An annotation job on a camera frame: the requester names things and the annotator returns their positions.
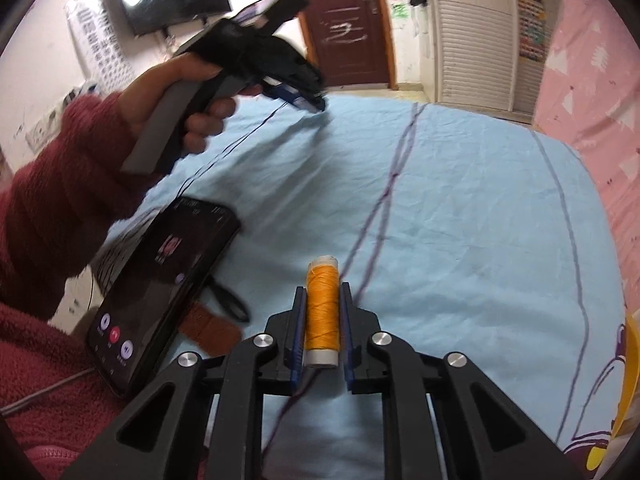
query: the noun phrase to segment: white wall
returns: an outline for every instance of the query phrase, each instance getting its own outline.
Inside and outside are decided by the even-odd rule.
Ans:
[[[63,7],[68,1],[37,0],[0,57],[0,146],[14,171],[33,159],[24,132],[85,78],[66,24]],[[235,12],[255,0],[229,1]],[[388,0],[389,4],[395,1],[408,0]],[[191,23],[170,31],[185,40],[198,27]],[[398,82],[419,82],[419,38],[414,20],[392,20],[392,28]],[[279,34],[302,52],[306,50],[298,20],[285,24]],[[120,38],[123,40],[123,51],[136,74],[166,55],[155,34],[135,40]]]
[[[436,102],[437,72],[436,72],[436,31],[435,12],[436,0],[428,0],[429,5],[422,10],[420,20],[420,83],[430,102]]]
[[[386,0],[407,4],[408,18],[391,18],[391,35],[396,50],[396,79],[399,83],[420,82],[420,8],[410,7],[409,0]]]

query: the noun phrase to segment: hand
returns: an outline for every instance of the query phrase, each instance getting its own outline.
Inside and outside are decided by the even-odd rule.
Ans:
[[[206,81],[220,73],[220,67],[207,63],[195,54],[182,54],[156,65],[143,73],[118,98],[122,119],[129,125],[134,136],[138,136],[146,121],[156,108],[164,91],[177,81]],[[260,94],[260,86],[241,91],[242,95]],[[214,101],[207,113],[193,114],[185,121],[187,134],[183,145],[188,153],[201,153],[207,147],[205,137],[217,135],[224,129],[224,119],[236,112],[233,98]]]

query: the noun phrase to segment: purple line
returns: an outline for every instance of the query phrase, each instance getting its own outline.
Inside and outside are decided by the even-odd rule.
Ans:
[[[581,437],[577,436],[578,435],[578,431],[580,431],[580,425],[582,424],[582,419],[584,418],[584,412],[587,410],[587,406],[591,402],[591,397],[593,397],[597,393],[598,389],[602,386],[602,383],[604,382],[604,379],[606,379],[609,376],[609,374],[613,371],[613,364],[616,361],[620,361],[621,363],[624,364],[624,360],[620,356],[616,356],[613,359],[611,359],[607,364],[604,365],[604,368],[602,369],[602,371],[599,373],[598,377],[596,378],[595,383],[591,387],[591,391],[589,392],[589,395],[587,396],[587,400],[585,401],[584,406],[582,407],[582,411],[580,412],[580,418],[578,419],[578,423],[575,425],[575,431],[574,431],[574,434],[572,436],[572,440],[575,440],[576,438],[584,438],[585,437],[584,435],[581,436]]]
[[[589,444],[599,444],[601,441],[605,440],[606,437],[611,437],[610,431],[596,431],[595,433],[587,433],[581,436],[580,438],[586,438],[587,440],[576,440],[569,444],[562,450],[562,453],[567,454],[569,451],[576,449],[578,447],[588,446]]]
[[[542,142],[538,138],[538,135],[530,130],[531,136],[536,141],[538,145],[538,149],[542,154],[542,158],[545,161],[546,167],[551,174],[551,177],[556,184],[556,189],[558,190],[558,195],[560,198],[560,206],[562,208],[562,214],[564,215],[564,222],[566,224],[566,229],[569,234],[569,242],[571,243],[571,252],[574,258],[574,267],[575,267],[575,286],[576,286],[576,301],[578,303],[578,307],[580,308],[580,312],[582,314],[582,322],[584,325],[584,336],[582,338],[582,345],[580,346],[580,351],[578,352],[578,360],[575,364],[575,372],[574,376],[571,380],[571,386],[569,387],[569,395],[566,400],[566,405],[564,407],[564,413],[562,414],[562,420],[560,421],[560,427],[558,428],[558,434],[556,434],[556,444],[560,440],[560,435],[562,434],[562,430],[564,430],[564,425],[566,424],[566,419],[569,415],[569,410],[571,409],[571,403],[574,400],[575,387],[578,383],[578,377],[580,376],[580,369],[582,368],[582,361],[584,360],[584,355],[587,351],[587,345],[589,343],[589,335],[590,335],[590,323],[589,316],[587,314],[587,309],[584,307],[584,297],[582,291],[582,275],[580,274],[580,261],[578,260],[578,246],[575,242],[575,234],[574,228],[571,225],[571,220],[569,218],[569,210],[566,205],[566,197],[564,196],[564,189],[562,189],[562,185],[560,184],[560,180],[558,179],[558,175],[556,174],[556,170],[554,169],[551,161],[549,160],[549,156],[546,154],[545,147],[542,145]]]
[[[360,300],[362,300],[362,296],[364,292],[367,290],[367,287],[369,286],[369,282],[373,277],[373,272],[376,269],[378,257],[380,256],[380,253],[382,252],[382,247],[385,244],[386,230],[389,226],[389,218],[391,216],[392,199],[393,199],[393,190],[390,189],[385,200],[384,209],[382,210],[382,218],[380,219],[380,226],[378,227],[378,236],[376,237],[376,244],[373,247],[373,253],[371,254],[371,257],[367,262],[367,269],[365,270],[362,282],[360,283],[358,291],[356,292],[356,295],[354,297],[354,304],[356,305],[360,304]]]
[[[386,232],[388,231],[388,225],[389,225],[389,219],[391,217],[391,205],[392,205],[392,200],[393,200],[393,190],[394,187],[396,185],[396,181],[398,180],[398,177],[402,174],[402,172],[404,171],[404,168],[407,164],[407,161],[409,160],[409,156],[411,155],[412,151],[414,150],[414,146],[415,146],[415,138],[417,136],[417,131],[418,131],[418,125],[417,125],[417,121],[416,119],[418,118],[418,116],[420,115],[420,113],[422,113],[422,111],[424,110],[426,105],[424,105],[421,110],[415,114],[414,116],[414,120],[412,121],[412,128],[409,132],[409,137],[407,139],[406,142],[406,149],[404,150],[404,152],[402,153],[401,158],[398,161],[398,164],[396,165],[393,173],[391,174],[390,180],[389,180],[389,185],[388,185],[388,193],[386,195],[386,200],[385,200],[385,208],[383,209],[383,213],[382,213],[382,219],[380,220],[380,226],[378,228],[378,236],[376,237],[376,244],[374,246],[374,250],[369,258],[369,261],[367,263],[367,269],[364,273],[364,277],[362,279],[362,283],[360,285],[360,287],[358,288],[358,291],[356,293],[355,296],[355,304],[359,305],[360,301],[362,300],[362,297],[365,293],[365,291],[367,290],[367,287],[369,286],[369,283],[371,281],[371,278],[373,277],[373,273],[376,270],[376,265],[378,264],[378,260],[380,258],[380,253],[382,252],[382,248],[385,244],[386,241]]]
[[[381,193],[380,197],[378,197],[378,200],[374,204],[371,212],[369,213],[369,216],[367,216],[365,224],[360,230],[360,233],[358,235],[358,239],[356,240],[356,243],[353,245],[353,247],[351,248],[351,251],[349,252],[349,255],[347,256],[344,267],[342,268],[342,273],[340,276],[341,279],[344,279],[348,274],[349,270],[351,269],[351,265],[353,264],[353,261],[362,246],[364,238],[369,233],[371,224],[373,223],[376,215],[378,214],[380,207],[383,205],[383,203],[385,203],[385,200],[389,196],[393,185],[398,179],[398,176],[400,175],[402,170],[404,170],[406,162],[409,159],[409,154],[411,153],[411,150],[413,149],[413,146],[415,143],[415,133],[417,131],[418,117],[422,114],[426,106],[427,105],[423,105],[419,110],[417,109],[417,104],[414,104],[412,106],[412,118],[409,124],[404,129],[402,136],[398,140],[398,145],[396,146],[394,158],[392,159],[391,167],[389,168],[389,176],[388,176],[388,181],[386,183],[386,186],[383,189],[383,192]],[[407,143],[408,147],[406,150],[403,151],[402,149],[404,148],[405,139],[407,138],[407,136],[411,136],[411,135],[413,137],[413,140],[410,137],[409,142]]]
[[[273,429],[271,430],[271,434],[269,436],[267,444],[264,446],[264,449],[262,450],[262,464],[264,464],[265,460],[267,459],[267,455],[271,450],[271,446],[273,445],[273,441],[276,437],[276,434],[278,433],[278,429],[280,428],[280,423],[282,422],[282,419],[284,418],[285,415],[287,415],[287,412],[289,412],[289,410],[293,408],[298,403],[298,401],[311,389],[311,387],[316,382],[316,379],[320,375],[320,372],[321,372],[321,369],[319,368],[314,368],[313,370],[311,370],[307,375],[308,378],[306,380],[306,383],[303,382],[300,385],[300,387],[295,391],[295,393],[292,396],[290,396],[289,399],[287,399],[287,402],[285,402],[284,406],[280,409],[280,412],[278,413],[278,416],[276,418],[276,423],[273,426]]]

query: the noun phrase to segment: phone call screen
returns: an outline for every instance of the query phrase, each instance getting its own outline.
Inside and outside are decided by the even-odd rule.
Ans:
[[[104,372],[118,389],[132,371],[228,211],[188,198],[174,202],[149,227],[108,291],[88,334]]]

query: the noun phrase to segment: red sweater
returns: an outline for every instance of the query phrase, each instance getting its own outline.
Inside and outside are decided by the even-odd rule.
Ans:
[[[134,145],[117,95],[82,97],[62,131],[0,194],[0,406],[88,368],[81,342],[47,325],[65,289],[133,215],[148,178],[119,173]],[[46,480],[63,469],[121,409],[89,374],[9,416],[7,425]]]

